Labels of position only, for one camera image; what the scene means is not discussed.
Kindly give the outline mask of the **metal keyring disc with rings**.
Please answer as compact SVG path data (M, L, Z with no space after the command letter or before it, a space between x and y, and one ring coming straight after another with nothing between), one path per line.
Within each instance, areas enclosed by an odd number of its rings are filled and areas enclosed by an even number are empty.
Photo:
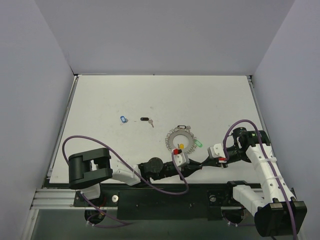
M197 138L191 131L191 127L186 125L186 129L178 129L177 126L169 130L165 137L165 146L171 151L173 149L178 149L178 144L184 144L184 149L182 149L187 154L192 154L197 145L195 144Z

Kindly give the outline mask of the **red tag key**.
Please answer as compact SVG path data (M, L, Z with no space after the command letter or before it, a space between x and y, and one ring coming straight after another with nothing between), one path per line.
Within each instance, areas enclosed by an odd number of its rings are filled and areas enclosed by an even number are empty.
M228 167L227 159L224 158L224 157L219 157L219 158L218 158L218 164L220 165L220 167L221 167L222 169Z

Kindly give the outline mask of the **yellow tag key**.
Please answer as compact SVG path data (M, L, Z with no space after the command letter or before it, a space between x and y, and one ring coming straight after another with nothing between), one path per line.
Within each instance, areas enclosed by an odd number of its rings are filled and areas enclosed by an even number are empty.
M185 148L185 146L184 146L183 143L179 143L179 144L177 145L177 147L178 147L178 149L181 149L181 150L183 150L183 149Z

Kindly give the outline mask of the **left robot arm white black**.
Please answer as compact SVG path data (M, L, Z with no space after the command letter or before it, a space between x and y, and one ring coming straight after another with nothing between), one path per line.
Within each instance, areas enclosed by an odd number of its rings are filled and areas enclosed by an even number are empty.
M108 179L116 180L130 187L145 186L151 180L161 180L179 173L186 178L200 170L201 164L188 158L181 150L174 155L174 160L163 162L158 157L138 165L124 164L117 160L111 165L111 154L107 148L98 148L80 152L68 158L69 188L81 190L85 200L92 206L99 205L103 200L101 182Z

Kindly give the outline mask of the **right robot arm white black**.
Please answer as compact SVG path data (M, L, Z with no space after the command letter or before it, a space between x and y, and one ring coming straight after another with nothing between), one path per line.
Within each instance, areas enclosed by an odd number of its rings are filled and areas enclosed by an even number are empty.
M230 134L233 146L226 147L226 140L210 146L207 149L209 158L220 165L238 161L251 163L263 195L259 196L244 181L230 181L230 188L223 192L224 201L230 205L238 202L247 209L262 237L291 235L296 238L307 206L288 188L267 134L263 130L249 131L244 127L238 127Z

